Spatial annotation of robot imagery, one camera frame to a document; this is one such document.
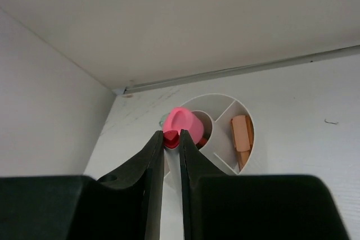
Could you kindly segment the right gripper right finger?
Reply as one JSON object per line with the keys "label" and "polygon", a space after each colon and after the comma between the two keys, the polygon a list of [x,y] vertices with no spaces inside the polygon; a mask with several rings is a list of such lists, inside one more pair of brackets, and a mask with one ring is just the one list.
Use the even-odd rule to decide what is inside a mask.
{"label": "right gripper right finger", "polygon": [[330,191],[311,175],[230,176],[181,131],[185,239],[348,239]]}

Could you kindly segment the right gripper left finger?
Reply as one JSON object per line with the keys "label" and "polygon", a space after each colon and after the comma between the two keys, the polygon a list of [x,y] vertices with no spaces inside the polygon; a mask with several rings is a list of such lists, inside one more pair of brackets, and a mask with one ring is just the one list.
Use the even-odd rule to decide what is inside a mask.
{"label": "right gripper left finger", "polygon": [[163,133],[99,179],[1,179],[2,239],[159,239]]}

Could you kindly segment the red capped white marker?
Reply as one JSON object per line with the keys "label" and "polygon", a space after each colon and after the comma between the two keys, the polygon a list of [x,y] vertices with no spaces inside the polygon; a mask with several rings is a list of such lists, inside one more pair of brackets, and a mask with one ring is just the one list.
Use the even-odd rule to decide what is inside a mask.
{"label": "red capped white marker", "polygon": [[179,156],[180,136],[176,130],[169,130],[164,133],[164,151],[168,162],[169,172],[171,173],[174,189],[179,199],[181,214],[183,213],[182,203],[182,180]]}

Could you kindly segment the pink capped glue bottle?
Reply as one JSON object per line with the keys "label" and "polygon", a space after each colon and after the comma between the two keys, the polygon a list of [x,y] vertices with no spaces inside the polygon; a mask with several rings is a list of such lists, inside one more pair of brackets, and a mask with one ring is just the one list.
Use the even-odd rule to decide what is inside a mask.
{"label": "pink capped glue bottle", "polygon": [[176,107],[166,117],[163,123],[163,132],[176,131],[180,134],[181,130],[187,130],[199,148],[205,146],[208,141],[201,120],[189,109]]}

